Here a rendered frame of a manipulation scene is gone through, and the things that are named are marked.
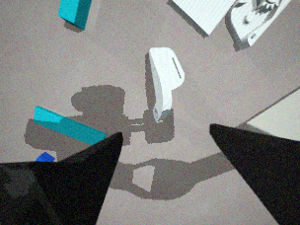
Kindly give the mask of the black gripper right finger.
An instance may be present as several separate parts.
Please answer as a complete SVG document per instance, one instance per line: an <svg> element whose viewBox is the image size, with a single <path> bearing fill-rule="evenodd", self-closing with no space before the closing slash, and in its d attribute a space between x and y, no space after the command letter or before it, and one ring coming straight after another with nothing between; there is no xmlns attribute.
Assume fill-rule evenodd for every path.
<svg viewBox="0 0 300 225"><path fill-rule="evenodd" d="M278 225L300 225L300 141L215 123L210 136Z"/></svg>

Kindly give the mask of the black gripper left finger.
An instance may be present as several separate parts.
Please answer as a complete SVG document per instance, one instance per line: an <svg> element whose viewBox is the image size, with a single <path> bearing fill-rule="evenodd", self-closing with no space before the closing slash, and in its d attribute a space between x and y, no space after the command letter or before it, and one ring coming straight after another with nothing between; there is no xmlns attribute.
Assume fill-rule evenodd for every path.
<svg viewBox="0 0 300 225"><path fill-rule="evenodd" d="M122 143L117 132L59 162L0 163L0 198L36 197L54 225L96 225Z"/></svg>

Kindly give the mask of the cyan flat bar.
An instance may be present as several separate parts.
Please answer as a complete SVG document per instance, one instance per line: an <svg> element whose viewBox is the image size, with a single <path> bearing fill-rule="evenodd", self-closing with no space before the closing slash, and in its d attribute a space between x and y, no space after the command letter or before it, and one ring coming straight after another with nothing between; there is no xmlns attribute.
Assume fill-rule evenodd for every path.
<svg viewBox="0 0 300 225"><path fill-rule="evenodd" d="M56 112L49 111L40 106L35 107L34 123L90 145L102 141L107 135L88 125L62 116Z"/></svg>

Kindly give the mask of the cyan rectangular block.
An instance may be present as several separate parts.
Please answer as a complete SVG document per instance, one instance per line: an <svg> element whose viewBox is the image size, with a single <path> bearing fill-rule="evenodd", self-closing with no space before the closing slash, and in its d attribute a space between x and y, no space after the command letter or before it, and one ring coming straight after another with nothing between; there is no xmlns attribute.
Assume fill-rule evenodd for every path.
<svg viewBox="0 0 300 225"><path fill-rule="evenodd" d="M59 17L68 24L85 30L92 0L61 0Z"/></svg>

